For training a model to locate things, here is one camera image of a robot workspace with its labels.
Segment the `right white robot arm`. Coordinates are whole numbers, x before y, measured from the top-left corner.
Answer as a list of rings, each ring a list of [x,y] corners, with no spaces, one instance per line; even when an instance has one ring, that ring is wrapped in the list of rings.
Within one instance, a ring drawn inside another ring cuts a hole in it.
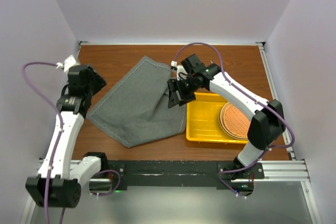
[[[205,88],[225,98],[247,117],[250,122],[247,144],[235,157],[233,168],[225,171],[246,178],[272,143],[289,128],[281,102],[261,98],[231,78],[223,65],[212,63],[206,66],[197,55],[187,57],[180,64],[172,61],[171,69],[176,78],[167,82],[169,108],[194,101],[195,91]]]

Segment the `round woven orange plate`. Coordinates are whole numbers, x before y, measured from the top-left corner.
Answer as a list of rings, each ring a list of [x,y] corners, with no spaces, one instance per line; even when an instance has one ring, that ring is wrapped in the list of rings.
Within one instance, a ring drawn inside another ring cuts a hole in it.
[[[248,140],[250,120],[233,104],[227,102],[219,112],[219,123],[223,131],[237,140]]]

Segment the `yellow plastic tray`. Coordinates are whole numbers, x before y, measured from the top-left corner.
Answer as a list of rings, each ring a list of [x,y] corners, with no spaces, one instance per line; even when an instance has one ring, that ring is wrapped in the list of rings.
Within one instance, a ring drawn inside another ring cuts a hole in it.
[[[228,135],[220,125],[220,111],[227,100],[214,93],[195,93],[196,99],[187,104],[186,139],[191,142],[241,144]]]

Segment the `grey cloth napkin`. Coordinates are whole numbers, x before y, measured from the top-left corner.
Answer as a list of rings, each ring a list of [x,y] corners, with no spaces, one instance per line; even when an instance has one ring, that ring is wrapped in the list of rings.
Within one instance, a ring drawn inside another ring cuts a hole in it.
[[[87,119],[127,148],[184,132],[186,106],[168,107],[170,67],[144,56],[93,106]]]

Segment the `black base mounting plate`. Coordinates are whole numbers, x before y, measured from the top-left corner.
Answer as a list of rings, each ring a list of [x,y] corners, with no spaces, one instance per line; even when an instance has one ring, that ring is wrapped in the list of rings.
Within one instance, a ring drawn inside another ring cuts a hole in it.
[[[249,196],[254,183],[264,179],[261,163],[238,171],[232,161],[109,161],[103,174],[91,178],[92,192],[129,187],[214,187]]]

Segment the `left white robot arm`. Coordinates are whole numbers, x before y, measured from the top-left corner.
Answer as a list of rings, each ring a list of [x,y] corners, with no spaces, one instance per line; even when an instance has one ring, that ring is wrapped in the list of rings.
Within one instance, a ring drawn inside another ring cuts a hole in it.
[[[91,106],[92,97],[105,80],[89,65],[66,69],[68,82],[57,103],[56,123],[47,155],[37,175],[28,177],[25,187],[39,207],[75,208],[82,189],[94,175],[103,178],[109,165],[104,153],[89,153],[71,168],[78,133]]]

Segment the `aluminium frame rail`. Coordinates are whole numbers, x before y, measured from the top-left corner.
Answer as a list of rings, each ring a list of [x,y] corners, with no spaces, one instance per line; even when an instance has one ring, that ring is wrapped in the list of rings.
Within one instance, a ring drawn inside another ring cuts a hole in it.
[[[233,168],[231,161],[99,161],[95,156],[62,165],[52,165],[51,176],[87,181],[94,172],[117,171],[122,177],[159,176],[210,176],[219,174],[224,180],[235,182],[248,179],[271,179],[272,181],[306,181],[309,179],[304,161],[261,161],[250,168]]]

